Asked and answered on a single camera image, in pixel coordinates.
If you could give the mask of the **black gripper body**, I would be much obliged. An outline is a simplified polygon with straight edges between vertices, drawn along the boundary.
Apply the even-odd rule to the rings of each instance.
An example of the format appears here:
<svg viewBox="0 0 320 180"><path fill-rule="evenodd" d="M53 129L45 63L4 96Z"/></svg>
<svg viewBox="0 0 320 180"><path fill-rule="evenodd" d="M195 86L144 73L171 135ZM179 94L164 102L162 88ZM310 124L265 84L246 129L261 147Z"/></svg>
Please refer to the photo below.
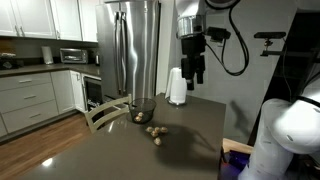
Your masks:
<svg viewBox="0 0 320 180"><path fill-rule="evenodd" d="M182 54L185 58L181 59L182 77L193 79L197 72L205 71L205 58L202 52L205 51L206 40L203 35L185 38L182 40Z"/></svg>

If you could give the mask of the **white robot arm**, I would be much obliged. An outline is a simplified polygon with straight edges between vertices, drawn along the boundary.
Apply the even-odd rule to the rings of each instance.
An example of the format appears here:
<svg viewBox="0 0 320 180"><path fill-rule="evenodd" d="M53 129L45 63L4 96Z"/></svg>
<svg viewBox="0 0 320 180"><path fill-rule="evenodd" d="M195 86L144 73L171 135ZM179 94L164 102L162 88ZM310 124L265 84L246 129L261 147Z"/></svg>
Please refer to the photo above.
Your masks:
<svg viewBox="0 0 320 180"><path fill-rule="evenodd" d="M182 77L187 88L203 82L206 15L209 10L231 11L241 0L175 0L177 38L181 40ZM291 103L270 99L263 103L257 139L248 164L238 180L286 180L295 154L312 154L320 149L320 97L317 91L302 94Z"/></svg>

